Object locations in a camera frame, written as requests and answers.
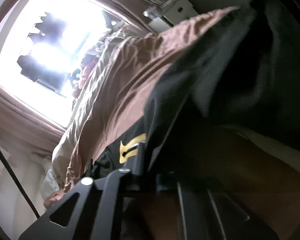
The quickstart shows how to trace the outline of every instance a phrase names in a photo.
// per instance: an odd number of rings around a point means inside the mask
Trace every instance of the dark fabric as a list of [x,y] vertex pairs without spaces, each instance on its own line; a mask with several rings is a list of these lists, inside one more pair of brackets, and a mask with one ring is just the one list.
[[106,11],[101,11],[101,13],[102,13],[103,17],[105,18],[106,27],[108,29],[113,30],[114,26],[112,25],[112,21],[114,21],[116,23],[121,21],[121,19],[119,19],[118,17],[112,15],[111,13],[108,13]]
[[134,137],[146,133],[144,126],[144,118],[140,118],[134,125],[132,125],[125,133],[123,133],[117,140],[111,143],[102,152],[100,157],[94,162],[93,167],[89,174],[87,171],[82,177],[89,176],[93,179],[100,179],[106,177],[111,171],[123,166],[123,163],[119,162],[119,147],[122,141],[123,145],[126,145]]
[[185,109],[190,117],[238,124],[300,150],[300,27],[279,1],[252,0],[210,28],[160,78],[144,116],[98,158],[98,176],[120,166],[121,140],[143,132],[151,170],[171,131],[186,132],[173,129]]

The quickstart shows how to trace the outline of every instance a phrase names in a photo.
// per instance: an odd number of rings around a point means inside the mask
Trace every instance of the brown curtain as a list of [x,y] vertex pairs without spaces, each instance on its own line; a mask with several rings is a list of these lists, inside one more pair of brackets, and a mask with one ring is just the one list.
[[52,155],[64,131],[0,86],[0,141]]

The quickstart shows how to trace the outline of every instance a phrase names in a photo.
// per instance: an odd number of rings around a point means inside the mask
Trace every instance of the bright window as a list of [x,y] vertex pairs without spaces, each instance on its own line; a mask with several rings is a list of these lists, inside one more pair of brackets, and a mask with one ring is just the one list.
[[[46,43],[33,45],[28,37],[30,31],[36,32],[34,24],[40,22],[41,16],[45,16],[44,12],[67,22],[60,41],[61,49]],[[32,56],[48,68],[72,73],[80,66],[80,57],[83,55],[76,54],[76,60],[70,60],[69,53],[75,52],[84,35],[90,33],[93,37],[100,37],[105,28],[101,8],[91,2],[29,0],[11,28],[0,53],[0,85],[28,106],[66,127],[72,114],[73,103],[70,81],[63,86],[64,96],[60,96],[21,75],[18,57],[31,51]]]

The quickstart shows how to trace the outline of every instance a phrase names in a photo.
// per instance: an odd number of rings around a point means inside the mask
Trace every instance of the brown satin fabric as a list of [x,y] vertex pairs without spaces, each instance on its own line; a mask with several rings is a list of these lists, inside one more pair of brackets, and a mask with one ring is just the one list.
[[97,159],[143,115],[148,96],[171,63],[233,9],[193,17],[160,34],[127,38],[113,50],[110,69],[72,153],[66,191],[83,174],[90,158]]

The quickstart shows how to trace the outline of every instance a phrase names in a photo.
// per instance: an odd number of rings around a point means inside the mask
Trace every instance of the black cable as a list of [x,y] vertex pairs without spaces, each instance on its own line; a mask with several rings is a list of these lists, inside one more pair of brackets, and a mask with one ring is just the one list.
[[2,162],[2,164],[5,166],[5,168],[7,169],[7,171],[9,172],[11,178],[13,179],[14,183],[17,185],[18,189],[20,190],[21,194],[23,195],[23,197],[25,198],[25,200],[27,201],[27,203],[29,204],[29,206],[31,207],[33,213],[35,214],[35,216],[37,218],[40,217],[39,213],[37,212],[35,206],[33,205],[33,203],[31,202],[30,198],[28,197],[27,193],[25,192],[25,190],[23,189],[20,181],[18,180],[17,176],[14,174],[12,168],[10,167],[9,163],[7,162],[6,158],[4,157],[4,155],[2,154],[1,150],[0,150],[0,161]]

